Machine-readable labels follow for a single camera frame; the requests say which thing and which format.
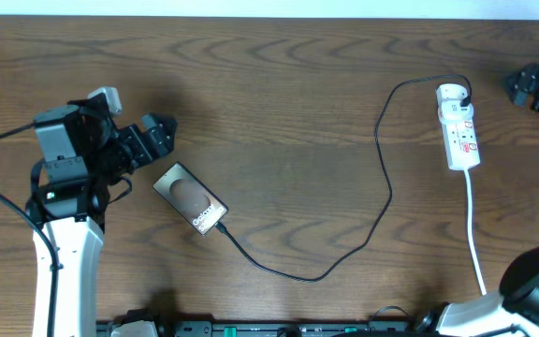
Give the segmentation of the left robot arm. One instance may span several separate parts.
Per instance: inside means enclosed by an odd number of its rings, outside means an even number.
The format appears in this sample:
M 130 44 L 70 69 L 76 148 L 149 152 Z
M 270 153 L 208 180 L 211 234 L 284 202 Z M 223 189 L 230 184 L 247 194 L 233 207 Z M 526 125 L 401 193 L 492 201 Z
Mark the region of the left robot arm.
M 177 123 L 156 114 L 119 128 L 106 107 L 72 102 L 38 114 L 43 154 L 26 209 L 36 223 L 35 336 L 94 336 L 96 277 L 109 187 L 173 151 Z

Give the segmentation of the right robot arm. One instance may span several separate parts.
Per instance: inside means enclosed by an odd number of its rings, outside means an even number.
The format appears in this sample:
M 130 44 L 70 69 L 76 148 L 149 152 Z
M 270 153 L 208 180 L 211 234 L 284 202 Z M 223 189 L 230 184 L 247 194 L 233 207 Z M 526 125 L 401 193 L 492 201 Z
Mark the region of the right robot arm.
M 539 112 L 539 64 L 509 75 L 503 87 L 512 104 Z M 480 163 L 471 91 L 447 83 L 436 96 L 447 165 L 468 175 Z M 418 318 L 413 330 L 442 336 L 539 336 L 539 247 L 509 265 L 496 291 L 486 290 L 481 274 L 476 278 L 478 299 L 444 303 Z

